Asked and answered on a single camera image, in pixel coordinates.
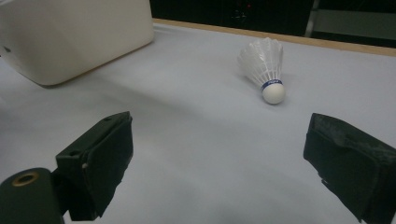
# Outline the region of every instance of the shuttlecock cork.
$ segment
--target shuttlecock cork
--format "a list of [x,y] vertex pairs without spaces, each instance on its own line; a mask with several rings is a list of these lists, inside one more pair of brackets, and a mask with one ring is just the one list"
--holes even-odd
[[285,98],[285,88],[280,80],[282,58],[282,45],[268,37],[249,43],[238,56],[245,76],[262,88],[264,100],[272,105]]

